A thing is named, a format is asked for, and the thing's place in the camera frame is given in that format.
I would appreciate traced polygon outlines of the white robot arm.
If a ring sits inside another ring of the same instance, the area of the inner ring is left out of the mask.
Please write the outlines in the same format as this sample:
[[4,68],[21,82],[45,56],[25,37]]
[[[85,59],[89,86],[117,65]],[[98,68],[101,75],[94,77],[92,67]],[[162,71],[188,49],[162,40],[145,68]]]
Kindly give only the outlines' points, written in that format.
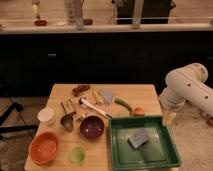
[[163,114],[162,124],[170,125],[176,111],[186,101],[198,106],[207,119],[213,119],[213,88],[205,84],[208,70],[200,63],[192,63],[170,71],[165,77],[166,87],[159,96]]

